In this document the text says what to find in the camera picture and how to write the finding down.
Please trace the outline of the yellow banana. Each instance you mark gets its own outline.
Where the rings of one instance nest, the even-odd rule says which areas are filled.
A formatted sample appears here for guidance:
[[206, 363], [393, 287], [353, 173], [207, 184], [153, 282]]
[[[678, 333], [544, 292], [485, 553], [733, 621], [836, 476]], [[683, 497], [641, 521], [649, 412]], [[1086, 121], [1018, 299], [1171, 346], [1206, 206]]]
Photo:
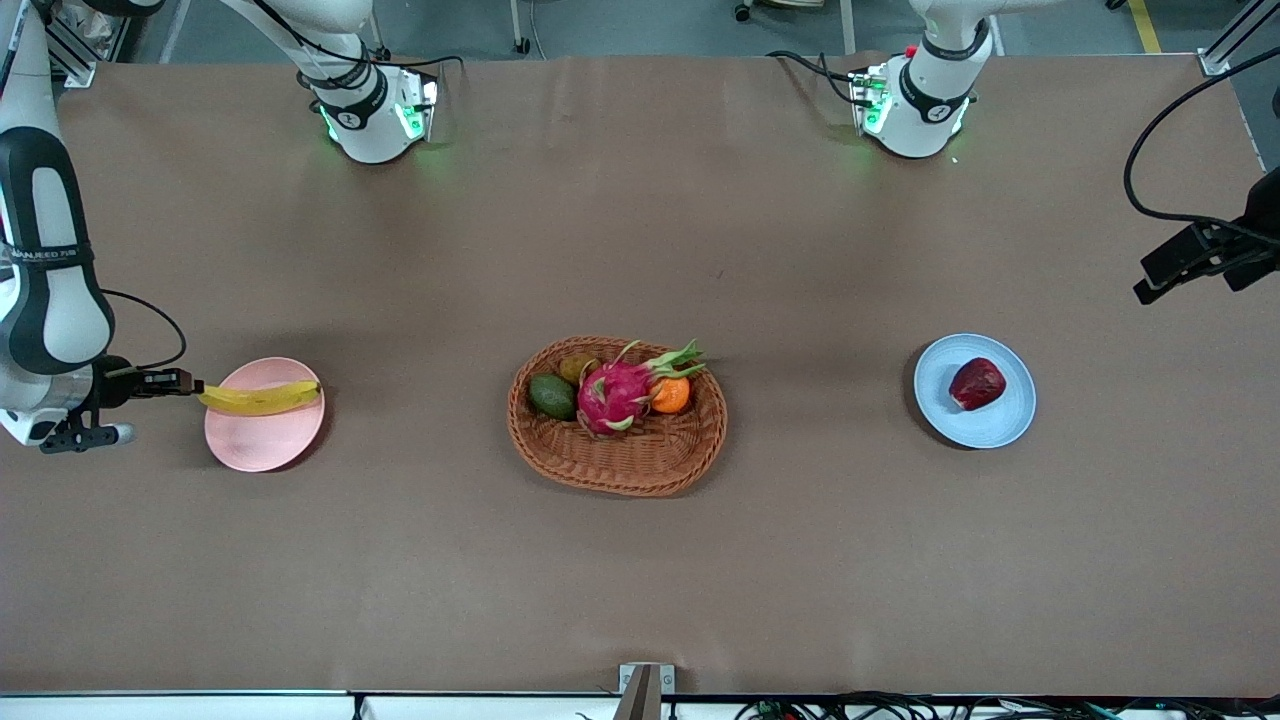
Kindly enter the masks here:
[[260, 389], [205, 386], [198, 401], [230, 416], [271, 416], [305, 407], [321, 397], [316, 380], [301, 380]]

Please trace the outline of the dark red apple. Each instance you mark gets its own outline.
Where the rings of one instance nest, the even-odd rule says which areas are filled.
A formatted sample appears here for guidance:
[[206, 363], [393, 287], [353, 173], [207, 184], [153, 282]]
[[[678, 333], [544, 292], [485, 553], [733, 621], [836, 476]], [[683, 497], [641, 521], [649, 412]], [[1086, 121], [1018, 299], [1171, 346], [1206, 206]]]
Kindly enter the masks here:
[[1005, 374], [988, 357], [974, 357], [955, 373], [948, 386], [950, 398], [965, 413], [989, 406], [1007, 388]]

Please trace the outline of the pink round plate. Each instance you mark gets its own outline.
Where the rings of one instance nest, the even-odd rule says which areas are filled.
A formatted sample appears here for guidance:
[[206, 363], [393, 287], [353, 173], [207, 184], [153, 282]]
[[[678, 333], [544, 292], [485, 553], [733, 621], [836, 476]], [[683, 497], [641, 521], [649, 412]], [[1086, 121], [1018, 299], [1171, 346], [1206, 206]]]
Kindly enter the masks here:
[[[301, 380], [320, 380], [303, 363], [289, 357], [251, 361], [216, 384], [260, 389]], [[271, 416], [230, 416], [206, 407], [204, 433], [214, 457], [237, 471], [275, 471], [300, 460], [315, 443], [325, 421], [326, 400]]]

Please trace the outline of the light blue round plate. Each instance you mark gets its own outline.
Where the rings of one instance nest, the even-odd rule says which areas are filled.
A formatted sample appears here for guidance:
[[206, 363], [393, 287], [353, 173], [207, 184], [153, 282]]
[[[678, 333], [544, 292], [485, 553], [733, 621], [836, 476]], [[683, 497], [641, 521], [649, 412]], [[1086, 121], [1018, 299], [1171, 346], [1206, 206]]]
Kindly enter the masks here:
[[[992, 402], [965, 409], [951, 388], [964, 366], [975, 360], [993, 366], [1005, 387]], [[934, 341], [918, 360], [911, 382], [923, 418], [942, 437], [968, 448], [1007, 446], [1025, 434], [1036, 416], [1036, 383], [1028, 366], [1010, 347], [987, 336], [957, 333]]]

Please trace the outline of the dark green avocado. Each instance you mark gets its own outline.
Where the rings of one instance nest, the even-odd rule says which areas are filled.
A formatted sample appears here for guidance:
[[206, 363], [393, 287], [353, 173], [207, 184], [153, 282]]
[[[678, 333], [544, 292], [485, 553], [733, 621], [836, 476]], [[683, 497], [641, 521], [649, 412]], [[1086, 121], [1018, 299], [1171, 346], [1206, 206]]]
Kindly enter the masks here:
[[554, 373], [538, 373], [530, 377], [527, 397], [530, 404], [543, 415], [557, 421], [577, 419], [576, 387]]

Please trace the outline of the pink dragon fruit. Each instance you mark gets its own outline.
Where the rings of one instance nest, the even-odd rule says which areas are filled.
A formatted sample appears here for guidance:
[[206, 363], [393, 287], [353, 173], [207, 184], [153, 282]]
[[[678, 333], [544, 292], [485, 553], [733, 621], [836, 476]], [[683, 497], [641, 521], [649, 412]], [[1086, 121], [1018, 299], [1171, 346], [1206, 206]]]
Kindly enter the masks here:
[[609, 438], [630, 430], [652, 410], [657, 386], [699, 373], [704, 352], [695, 340], [682, 348], [631, 363], [628, 355], [643, 342], [632, 340], [600, 366], [581, 375], [576, 398], [577, 421], [595, 438]]

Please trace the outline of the brown wicker basket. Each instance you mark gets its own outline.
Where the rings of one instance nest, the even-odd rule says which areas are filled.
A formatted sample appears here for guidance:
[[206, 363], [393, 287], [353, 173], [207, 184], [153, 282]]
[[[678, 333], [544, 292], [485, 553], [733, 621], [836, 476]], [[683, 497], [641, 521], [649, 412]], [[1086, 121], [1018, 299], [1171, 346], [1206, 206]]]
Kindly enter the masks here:
[[724, 392], [708, 370], [692, 374], [689, 406], [652, 414], [620, 436], [594, 439], [577, 420], [562, 421], [535, 409], [530, 380], [550, 373], [571, 354], [600, 360], [621, 356], [639, 364], [666, 346], [608, 336], [570, 336], [534, 354], [517, 370], [508, 392], [507, 427], [520, 457], [540, 477], [579, 489], [659, 498], [701, 479], [719, 455], [728, 428]]

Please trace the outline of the brown table cover sheet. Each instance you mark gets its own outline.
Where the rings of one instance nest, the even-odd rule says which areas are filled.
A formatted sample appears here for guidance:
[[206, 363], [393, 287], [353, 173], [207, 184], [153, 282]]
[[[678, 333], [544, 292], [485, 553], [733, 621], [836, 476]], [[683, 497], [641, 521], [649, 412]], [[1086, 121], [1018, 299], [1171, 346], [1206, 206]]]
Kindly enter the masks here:
[[[1280, 277], [1144, 307], [1176, 227], [1125, 156], [1190, 56], [1000, 58], [943, 156], [762, 59], [471, 61], [433, 143], [344, 158], [283, 67], [116, 65], [59, 115], [102, 284], [220, 380], [308, 364], [329, 429], [218, 462], [188, 398], [131, 445], [0, 439], [0, 692], [1280, 693]], [[1010, 347], [1020, 439], [923, 418], [934, 341]], [[695, 340], [728, 428], [678, 495], [536, 474], [517, 370]]]

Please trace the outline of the aluminium frame post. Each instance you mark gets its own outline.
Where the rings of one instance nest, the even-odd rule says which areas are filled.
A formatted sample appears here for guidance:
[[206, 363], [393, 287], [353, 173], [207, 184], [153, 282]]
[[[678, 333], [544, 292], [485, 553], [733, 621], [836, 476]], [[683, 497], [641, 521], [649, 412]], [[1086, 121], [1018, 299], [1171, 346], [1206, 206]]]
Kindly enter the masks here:
[[42, 13], [50, 70], [56, 85], [86, 88], [99, 54], [86, 36], [93, 12], [79, 0], [37, 0]]
[[1243, 0], [1242, 9], [1222, 27], [1208, 47], [1197, 51], [1206, 76], [1221, 76], [1233, 58], [1266, 23], [1280, 13], [1280, 0]]

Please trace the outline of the metal bracket with dark post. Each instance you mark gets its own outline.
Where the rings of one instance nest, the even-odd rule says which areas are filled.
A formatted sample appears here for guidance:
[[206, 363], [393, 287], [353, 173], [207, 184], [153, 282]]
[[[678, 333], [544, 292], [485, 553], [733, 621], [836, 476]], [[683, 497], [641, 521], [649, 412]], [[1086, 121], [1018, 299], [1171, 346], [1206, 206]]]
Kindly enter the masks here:
[[621, 664], [620, 701], [612, 720], [678, 720], [676, 680], [673, 664]]

